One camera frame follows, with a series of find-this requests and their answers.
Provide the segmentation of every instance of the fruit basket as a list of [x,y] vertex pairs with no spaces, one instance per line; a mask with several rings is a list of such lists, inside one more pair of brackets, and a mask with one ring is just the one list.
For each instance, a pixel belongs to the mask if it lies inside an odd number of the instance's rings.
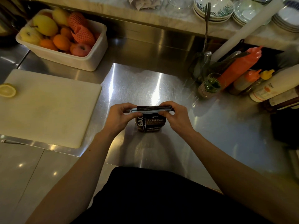
[[[52,10],[43,9],[38,14],[41,14],[43,12],[52,12]],[[87,21],[91,32],[100,33],[100,36],[96,40],[88,55],[84,57],[73,56],[67,53],[54,51],[28,42],[24,42],[21,40],[20,33],[17,34],[16,40],[18,43],[25,45],[28,49],[30,49],[41,58],[86,71],[94,71],[99,65],[108,47],[106,35],[107,27],[99,22],[95,22],[92,20]],[[32,24],[32,20],[30,20],[25,26],[32,26]]]

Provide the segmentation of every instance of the floor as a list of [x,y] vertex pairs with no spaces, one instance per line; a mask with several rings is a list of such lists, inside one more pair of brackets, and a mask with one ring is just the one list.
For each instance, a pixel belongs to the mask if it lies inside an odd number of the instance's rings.
[[[77,159],[28,145],[0,143],[0,223],[25,223]],[[104,164],[95,194],[102,189],[115,167]]]

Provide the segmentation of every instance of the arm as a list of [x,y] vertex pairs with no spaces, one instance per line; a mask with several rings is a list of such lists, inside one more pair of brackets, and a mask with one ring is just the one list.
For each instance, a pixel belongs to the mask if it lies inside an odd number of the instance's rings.
[[299,207],[284,193],[255,170],[233,159],[196,132],[186,107],[173,101],[174,115],[160,112],[171,128],[191,147],[221,191],[274,223],[298,223]]
[[97,186],[109,147],[127,123],[142,113],[124,115],[136,105],[125,103],[110,108],[103,130],[97,133],[73,167],[48,192],[27,220],[29,223],[70,223],[84,212]]

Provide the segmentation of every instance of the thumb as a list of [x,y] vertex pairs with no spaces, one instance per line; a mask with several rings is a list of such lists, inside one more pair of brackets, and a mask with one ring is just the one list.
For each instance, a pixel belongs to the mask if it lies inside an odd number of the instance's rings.
[[141,112],[134,112],[134,113],[131,113],[129,115],[126,115],[126,121],[129,122],[132,119],[137,118],[137,117],[141,117],[141,116],[142,116]]
[[167,118],[167,120],[169,120],[172,117],[172,114],[170,114],[169,112],[166,111],[161,111],[158,113],[160,116],[164,116]]

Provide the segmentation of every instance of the yellow pear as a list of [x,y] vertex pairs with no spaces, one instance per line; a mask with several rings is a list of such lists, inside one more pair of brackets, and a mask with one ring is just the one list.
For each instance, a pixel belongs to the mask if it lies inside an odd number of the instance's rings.
[[22,41],[29,42],[34,45],[38,45],[40,40],[44,38],[43,35],[35,28],[29,26],[25,26],[20,30],[20,37]]
[[56,8],[52,12],[53,20],[59,25],[59,26],[69,26],[68,23],[68,17],[69,13],[61,8]]
[[58,33],[58,26],[54,20],[45,15],[36,15],[32,19],[33,27],[46,36],[53,36]]

